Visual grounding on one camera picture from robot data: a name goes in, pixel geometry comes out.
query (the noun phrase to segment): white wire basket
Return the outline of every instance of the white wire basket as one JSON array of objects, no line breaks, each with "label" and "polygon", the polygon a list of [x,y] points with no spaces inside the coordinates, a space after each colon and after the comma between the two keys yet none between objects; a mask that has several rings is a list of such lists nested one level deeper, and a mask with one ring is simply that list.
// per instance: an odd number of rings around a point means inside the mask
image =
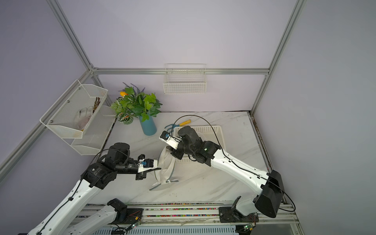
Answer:
[{"label": "white wire basket", "polygon": [[70,146],[81,155],[96,155],[103,148],[115,120],[115,111],[103,105],[83,138],[74,139]]},{"label": "white wire basket", "polygon": [[[108,90],[102,87],[92,84],[81,84],[78,80],[72,85],[78,85],[78,87],[52,118],[46,122],[42,121],[44,120],[44,116],[49,112],[47,111],[40,119],[41,123],[62,139],[83,138],[107,98]],[[100,103],[96,106],[95,103],[98,99]],[[81,114],[81,111],[87,113],[86,121],[77,121],[80,120],[77,116]]]},{"label": "white wire basket", "polygon": [[[174,128],[174,136],[179,136],[178,131],[182,129],[184,126],[178,126]],[[212,126],[214,129],[215,134],[218,137],[219,143],[222,146],[223,150],[226,151],[226,144],[224,142],[223,132],[221,126]],[[202,141],[212,141],[213,143],[218,144],[217,138],[213,132],[213,129],[210,126],[191,126],[192,129],[196,131],[199,137],[201,137]],[[192,162],[189,160],[188,155],[184,154],[181,160],[176,159],[177,162]]]},{"label": "white wire basket", "polygon": [[205,64],[166,64],[165,94],[206,93]]}]

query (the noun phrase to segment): artificial plant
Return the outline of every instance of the artificial plant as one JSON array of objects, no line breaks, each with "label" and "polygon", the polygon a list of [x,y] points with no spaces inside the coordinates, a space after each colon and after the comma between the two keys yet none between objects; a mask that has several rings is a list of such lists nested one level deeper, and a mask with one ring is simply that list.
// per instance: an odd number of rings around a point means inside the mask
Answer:
[{"label": "artificial plant", "polygon": [[155,97],[155,94],[145,94],[145,88],[140,91],[140,89],[133,85],[128,86],[126,83],[125,88],[120,91],[119,97],[111,105],[111,108],[115,110],[116,117],[119,122],[124,124],[131,124],[134,117],[142,117],[141,121],[149,120],[149,115],[156,117],[160,111],[161,103]]}]

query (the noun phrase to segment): white mesh bag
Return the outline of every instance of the white mesh bag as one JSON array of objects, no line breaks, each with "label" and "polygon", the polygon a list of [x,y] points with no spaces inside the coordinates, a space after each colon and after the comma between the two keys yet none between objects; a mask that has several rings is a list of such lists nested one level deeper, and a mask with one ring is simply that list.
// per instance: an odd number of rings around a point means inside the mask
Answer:
[{"label": "white mesh bag", "polygon": [[175,158],[172,156],[171,151],[166,147],[163,148],[161,155],[158,159],[158,167],[161,170],[156,170],[155,177],[158,182],[153,184],[150,191],[163,190],[169,188],[172,182],[178,182],[178,179],[171,179],[172,173],[174,172]]}]

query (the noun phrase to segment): yellow handle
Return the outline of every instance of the yellow handle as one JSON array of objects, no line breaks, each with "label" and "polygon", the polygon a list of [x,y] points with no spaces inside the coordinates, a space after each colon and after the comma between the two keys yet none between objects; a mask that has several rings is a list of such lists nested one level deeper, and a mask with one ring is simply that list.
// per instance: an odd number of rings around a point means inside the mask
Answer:
[{"label": "yellow handle", "polygon": [[184,126],[185,124],[188,124],[188,123],[191,123],[191,119],[183,122],[183,123],[180,123],[179,126]]}]

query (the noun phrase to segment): blue vase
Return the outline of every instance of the blue vase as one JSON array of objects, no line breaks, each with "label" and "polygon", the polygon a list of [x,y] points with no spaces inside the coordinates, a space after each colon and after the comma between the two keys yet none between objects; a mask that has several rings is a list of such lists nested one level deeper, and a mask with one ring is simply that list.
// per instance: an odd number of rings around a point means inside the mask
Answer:
[{"label": "blue vase", "polygon": [[157,127],[154,124],[153,117],[149,116],[149,120],[142,121],[142,116],[139,116],[142,131],[145,135],[154,135],[157,132]]}]

